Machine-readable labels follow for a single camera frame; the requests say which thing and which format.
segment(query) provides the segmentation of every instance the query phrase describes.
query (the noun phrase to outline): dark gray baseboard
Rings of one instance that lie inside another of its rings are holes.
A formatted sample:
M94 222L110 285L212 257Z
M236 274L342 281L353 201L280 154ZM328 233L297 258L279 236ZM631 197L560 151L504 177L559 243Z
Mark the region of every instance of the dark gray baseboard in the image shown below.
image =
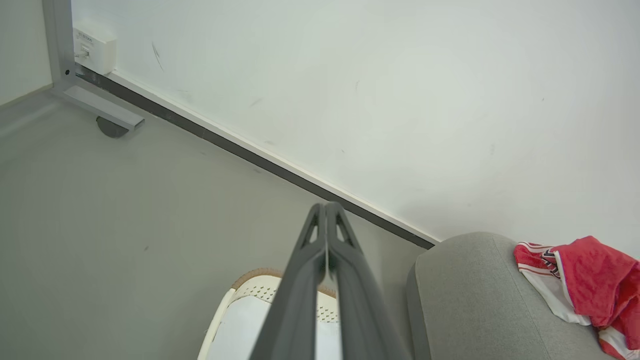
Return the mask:
M176 114L175 112L165 108L164 106L161 106L154 101L147 99L146 97L134 92L133 90L129 90L128 88L114 82L113 80L110 80L90 69L87 69L86 67L82 67L81 65L76 64L76 66L80 68L76 71L76 76L123 99L124 101L127 101L130 104L133 104L161 119L165 119L168 122L179 126L186 131L189 131L195 136L203 138L204 140L207 140L208 142L211 142L212 144L236 156L239 156L240 158L245 159L246 161L249 161L250 163L263 168L264 170L267 170L268 172L271 172L281 177L282 179L296 186L299 186L306 191L313 193L327 201L339 202L345 210L350 211L377 226L380 226L390 233L398 235L401 238L408 240L425 249L430 249L431 247L433 247L434 244L432 242L432 239L421 238L420 236L417 236L416 234L413 234L403 229L402 227L399 227L398 225L395 225L392 222L389 222L388 220L385 220L378 215L371 213L370 211L367 211L366 209L361 208L360 206L353 204L352 202L343 199L342 197L335 195L334 193L324 188L321 188L320 186L310 182L309 180L306 180L299 175L288 171L280 165L274 164L269 160L245 149L244 147L241 147L240 145L231 142L224 137L211 132L208 129L205 129L202 126L195 124L189 119Z

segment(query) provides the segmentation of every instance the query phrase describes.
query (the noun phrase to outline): scuff mark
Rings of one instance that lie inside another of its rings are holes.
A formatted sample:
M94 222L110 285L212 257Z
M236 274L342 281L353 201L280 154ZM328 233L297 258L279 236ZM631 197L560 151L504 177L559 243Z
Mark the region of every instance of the scuff mark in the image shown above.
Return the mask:
M191 103L193 100L193 96L191 95L191 92L188 90L179 90L178 92L180 93L180 97L185 100L188 103Z
M151 42L151 47L154 48L154 55L156 56L156 61L158 62L158 65L160 65L160 70L164 72L164 67L162 67L162 63L160 62L160 54L158 54L158 49L156 49L156 45L154 44L154 42Z
M259 104L262 100L264 100L263 97L258 98L256 101L252 102L251 105L249 105L249 107L252 108L256 104Z

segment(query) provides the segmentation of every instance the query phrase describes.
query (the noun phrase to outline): wall outlet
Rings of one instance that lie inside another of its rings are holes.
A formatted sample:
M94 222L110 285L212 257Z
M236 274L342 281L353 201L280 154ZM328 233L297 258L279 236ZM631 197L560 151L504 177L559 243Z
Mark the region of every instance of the wall outlet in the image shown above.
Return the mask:
M106 75L116 66L116 38L98 26L82 23L74 26L76 62Z

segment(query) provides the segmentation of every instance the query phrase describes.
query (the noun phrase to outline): gray floor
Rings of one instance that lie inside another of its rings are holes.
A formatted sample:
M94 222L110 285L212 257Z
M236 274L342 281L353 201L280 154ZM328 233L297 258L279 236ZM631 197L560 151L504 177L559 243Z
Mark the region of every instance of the gray floor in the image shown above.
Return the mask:
M3 359L195 359L230 285L283 269L321 201L163 120L114 140L84 110L28 101L0 122ZM424 249L349 219L409 345Z

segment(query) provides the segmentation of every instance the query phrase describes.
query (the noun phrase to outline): gray sofa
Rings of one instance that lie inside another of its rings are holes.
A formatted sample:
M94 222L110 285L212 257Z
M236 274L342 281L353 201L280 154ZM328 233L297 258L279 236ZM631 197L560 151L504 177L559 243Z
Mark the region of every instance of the gray sofa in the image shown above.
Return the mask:
M472 233L418 257L406 287L416 360L613 359L592 327L551 313L518 272L515 245Z

